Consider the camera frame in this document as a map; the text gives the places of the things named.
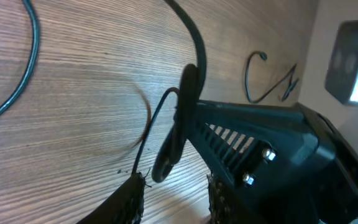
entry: screw head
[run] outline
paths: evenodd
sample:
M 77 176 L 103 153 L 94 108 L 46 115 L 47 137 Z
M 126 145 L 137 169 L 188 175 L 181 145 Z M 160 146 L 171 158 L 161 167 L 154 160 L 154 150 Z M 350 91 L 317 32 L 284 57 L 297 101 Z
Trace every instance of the screw head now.
M 246 183 L 249 186 L 251 186 L 254 183 L 254 178 L 251 175 L 249 175 L 248 173 L 245 173 L 242 176 L 242 180 L 244 181 L 244 183 Z
M 276 153 L 269 148 L 263 150 L 262 155 L 267 161 L 273 161 L 276 157 Z

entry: wooden floor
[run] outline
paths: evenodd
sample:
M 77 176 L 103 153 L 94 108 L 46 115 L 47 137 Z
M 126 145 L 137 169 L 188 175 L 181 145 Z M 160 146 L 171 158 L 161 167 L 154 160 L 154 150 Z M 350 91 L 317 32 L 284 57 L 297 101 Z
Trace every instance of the wooden floor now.
M 42 43 L 34 77 L 0 117 L 0 223 L 74 223 L 129 176 L 147 111 L 178 86 L 182 68 L 195 63 L 192 40 L 163 0 L 37 0 Z M 244 62 L 254 96 L 298 63 L 305 65 L 317 1 L 178 0 L 206 44 L 207 79 L 201 98 L 246 103 Z M 30 22 L 20 0 L 0 0 L 0 104 L 27 62 Z M 283 84 L 262 103 L 288 106 Z M 169 96 L 140 161 L 145 174 L 172 125 Z M 208 214 L 208 169 L 188 144 L 162 184 L 147 183 L 144 223 L 199 223 Z

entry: screw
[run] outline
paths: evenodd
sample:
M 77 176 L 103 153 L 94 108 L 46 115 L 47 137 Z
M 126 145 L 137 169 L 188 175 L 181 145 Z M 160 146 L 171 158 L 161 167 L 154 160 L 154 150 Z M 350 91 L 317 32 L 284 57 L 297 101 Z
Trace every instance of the screw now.
M 263 157 L 268 161 L 273 161 L 276 157 L 276 153 L 273 150 L 267 148 L 262 152 Z
M 249 175 L 248 173 L 245 173 L 242 176 L 242 180 L 249 186 L 251 186 L 254 183 L 254 178 L 251 177 L 251 175 Z

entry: wall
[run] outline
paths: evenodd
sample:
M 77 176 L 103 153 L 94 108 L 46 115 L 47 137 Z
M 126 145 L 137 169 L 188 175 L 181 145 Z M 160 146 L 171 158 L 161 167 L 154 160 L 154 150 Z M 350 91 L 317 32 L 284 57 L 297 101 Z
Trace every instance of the wall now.
M 358 108 L 344 106 L 324 88 L 337 28 L 358 19 L 358 0 L 320 0 L 299 102 L 328 117 L 358 153 Z

